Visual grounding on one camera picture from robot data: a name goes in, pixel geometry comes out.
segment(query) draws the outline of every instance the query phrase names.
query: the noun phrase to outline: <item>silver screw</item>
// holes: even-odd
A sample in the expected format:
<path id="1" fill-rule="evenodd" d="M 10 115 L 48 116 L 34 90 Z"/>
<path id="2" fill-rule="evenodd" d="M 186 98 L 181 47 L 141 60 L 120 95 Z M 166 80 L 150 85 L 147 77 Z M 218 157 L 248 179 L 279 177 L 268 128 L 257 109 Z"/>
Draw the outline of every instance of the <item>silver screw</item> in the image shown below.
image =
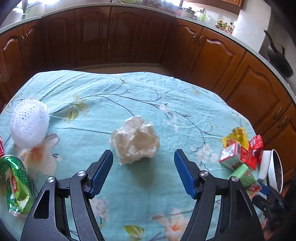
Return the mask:
<path id="1" fill-rule="evenodd" d="M 77 175 L 79 176 L 79 177 L 83 177 L 84 175 L 85 175 L 85 171 L 79 171 L 78 173 L 77 173 Z"/>
<path id="2" fill-rule="evenodd" d="M 231 177 L 231 180 L 233 180 L 234 182 L 238 182 L 238 181 L 239 181 L 239 178 L 236 177 L 236 176 L 232 176 L 232 177 Z"/>
<path id="3" fill-rule="evenodd" d="M 53 181 L 54 181 L 54 177 L 49 177 L 48 179 L 47 179 L 47 181 L 49 182 L 49 183 L 52 183 Z"/>
<path id="4" fill-rule="evenodd" d="M 207 171 L 201 171 L 200 174 L 203 176 L 203 177 L 207 177 L 209 175 L 209 173 Z"/>

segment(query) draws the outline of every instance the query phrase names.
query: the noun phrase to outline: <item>yellow wrapper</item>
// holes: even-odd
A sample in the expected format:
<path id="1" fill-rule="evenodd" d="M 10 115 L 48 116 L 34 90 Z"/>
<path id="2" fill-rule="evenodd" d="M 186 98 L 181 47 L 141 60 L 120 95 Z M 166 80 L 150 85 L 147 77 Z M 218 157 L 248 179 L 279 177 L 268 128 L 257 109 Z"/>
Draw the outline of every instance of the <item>yellow wrapper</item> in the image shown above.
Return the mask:
<path id="1" fill-rule="evenodd" d="M 247 150 L 249 149 L 248 136 L 244 128 L 241 126 L 234 128 L 228 136 L 222 138 L 223 148 L 226 148 L 235 142 L 238 142 Z"/>

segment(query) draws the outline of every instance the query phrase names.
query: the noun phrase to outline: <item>kitchen countertop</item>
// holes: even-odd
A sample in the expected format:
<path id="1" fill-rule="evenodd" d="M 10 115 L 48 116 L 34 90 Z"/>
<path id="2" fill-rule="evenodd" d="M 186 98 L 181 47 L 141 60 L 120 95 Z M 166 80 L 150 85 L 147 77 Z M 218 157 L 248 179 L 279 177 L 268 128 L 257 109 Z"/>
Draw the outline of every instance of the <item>kitchen countertop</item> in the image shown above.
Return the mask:
<path id="1" fill-rule="evenodd" d="M 232 35 L 229 35 L 228 33 L 215 28 L 214 26 L 211 26 L 209 24 L 206 24 L 204 22 L 201 21 L 197 21 L 197 20 L 193 20 L 190 18 L 185 18 L 182 16 L 176 16 L 174 14 L 171 14 L 169 12 L 166 11 L 162 11 L 160 9 L 156 9 L 156 8 L 152 8 L 152 7 L 147 7 L 147 6 L 142 6 L 142 5 L 135 5 L 135 4 L 125 4 L 125 3 L 90 3 L 90 4 L 82 4 L 82 5 L 77 5 L 77 6 L 71 6 L 71 7 L 67 7 L 67 8 L 62 8 L 53 12 L 49 12 L 47 14 L 44 15 L 40 15 L 40 16 L 36 16 L 36 17 L 31 17 L 31 18 L 26 18 L 23 20 L 20 20 L 18 22 L 12 23 L 10 25 L 5 26 L 4 28 L 0 29 L 0 35 L 8 30 L 10 30 L 11 28 L 17 27 L 21 24 L 30 22 L 30 21 L 34 21 L 58 12 L 62 12 L 62 11 L 66 11 L 66 10 L 71 10 L 71 9 L 75 9 L 75 8 L 80 8 L 80 7 L 90 7 L 90 6 L 122 6 L 122 7 L 134 7 L 134 8 L 141 8 L 141 9 L 146 9 L 146 10 L 151 10 L 151 11 L 155 11 L 155 12 L 159 12 L 159 13 L 163 13 L 172 17 L 176 17 L 178 19 L 182 19 L 188 22 L 192 22 L 198 25 L 201 25 L 205 28 L 211 29 L 221 35 L 224 35 L 225 37 L 231 39 L 232 41 L 238 43 L 239 45 L 241 45 L 243 48 L 245 48 L 248 52 L 250 52 L 251 54 L 253 54 L 256 58 L 258 58 L 261 62 L 263 62 L 275 75 L 276 77 L 279 79 L 279 81 L 282 83 L 282 85 L 285 87 L 285 89 L 287 90 L 287 92 L 290 94 L 291 98 L 293 99 L 295 105 L 296 105 L 296 96 L 293 93 L 291 87 L 289 86 L 289 84 L 284 80 L 284 78 L 279 74 L 279 72 L 263 57 L 261 56 L 258 52 L 256 52 L 255 50 L 253 50 L 251 47 L 249 47 L 248 45 L 246 45 L 244 42 L 242 42 L 241 40 L 233 37 Z"/>

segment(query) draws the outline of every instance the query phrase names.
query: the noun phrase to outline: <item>wall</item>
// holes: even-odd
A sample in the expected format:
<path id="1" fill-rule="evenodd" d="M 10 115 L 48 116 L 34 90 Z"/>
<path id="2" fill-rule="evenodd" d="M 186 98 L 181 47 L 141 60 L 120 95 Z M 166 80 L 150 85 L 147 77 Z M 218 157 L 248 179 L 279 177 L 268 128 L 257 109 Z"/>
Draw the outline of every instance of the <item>wall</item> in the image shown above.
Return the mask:
<path id="1" fill-rule="evenodd" d="M 270 34 L 274 45 L 278 51 L 281 51 L 281 45 L 285 48 L 285 57 L 289 64 L 291 65 L 294 75 L 287 79 L 287 83 L 290 85 L 294 94 L 296 94 L 296 47 L 288 34 L 285 26 L 283 26 L 278 19 L 276 19 L 275 14 L 271 12 L 269 27 L 267 29 Z M 268 59 L 267 47 L 270 44 L 267 37 L 265 37 L 262 47 L 259 51 L 264 58 Z"/>
<path id="2" fill-rule="evenodd" d="M 259 52 L 270 14 L 271 7 L 264 0 L 245 0 L 232 35 Z"/>
<path id="3" fill-rule="evenodd" d="M 223 16 L 230 18 L 232 20 L 232 22 L 236 21 L 238 18 L 238 15 L 225 11 L 223 9 L 220 8 L 216 8 L 216 7 L 212 7 L 212 6 L 208 6 L 208 5 L 203 5 L 203 4 L 199 4 L 199 3 L 193 3 L 193 2 L 183 2 L 182 7 L 188 8 L 188 7 L 192 7 L 193 11 L 196 11 L 196 8 L 202 7 L 205 9 L 204 14 L 206 14 L 207 11 L 211 11 L 211 12 L 215 12 L 219 14 L 219 18 L 218 19 L 222 19 Z"/>

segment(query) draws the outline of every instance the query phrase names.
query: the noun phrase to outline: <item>light blue fabric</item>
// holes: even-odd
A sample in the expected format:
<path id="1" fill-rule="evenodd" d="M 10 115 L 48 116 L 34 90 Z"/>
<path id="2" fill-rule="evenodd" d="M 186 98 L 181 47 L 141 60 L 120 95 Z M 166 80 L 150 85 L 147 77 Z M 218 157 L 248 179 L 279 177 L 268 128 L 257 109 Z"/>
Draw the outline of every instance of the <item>light blue fabric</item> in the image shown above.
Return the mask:
<path id="1" fill-rule="evenodd" d="M 151 218 L 162 214 L 174 222 L 174 216 L 182 217 L 176 215 L 179 209 L 186 219 L 195 204 L 186 194 L 174 165 L 175 150 L 182 149 L 201 170 L 208 169 L 215 177 L 228 178 L 231 171 L 219 163 L 221 138 L 238 126 L 245 128 L 249 139 L 255 135 L 249 121 L 219 96 L 181 80 L 148 72 L 93 74 L 61 70 L 36 74 L 0 115 L 0 136 L 6 154 L 17 154 L 9 121 L 13 108 L 25 98 L 44 102 L 53 113 L 48 133 L 56 133 L 60 141 L 52 154 L 62 158 L 61 161 L 55 158 L 57 179 L 69 178 L 97 161 L 110 149 L 112 131 L 132 115 L 153 122 L 160 138 L 155 158 L 119 165 L 113 152 L 114 164 L 96 196 L 99 201 L 94 211 L 101 215 L 100 226 L 106 241 L 129 240 L 124 228 L 127 225 L 141 227 L 143 230 L 138 229 L 142 231 L 138 235 L 142 240 L 167 240 L 165 227 Z M 78 116 L 68 121 L 65 117 L 70 111 Z M 34 179 L 38 191 L 46 178 L 38 172 Z M 215 207 L 208 238 L 214 236 L 218 213 L 219 208 Z M 5 197 L 0 198 L 0 218 L 19 240 L 25 219 L 8 213 Z M 69 225 L 75 231 L 72 219 Z"/>

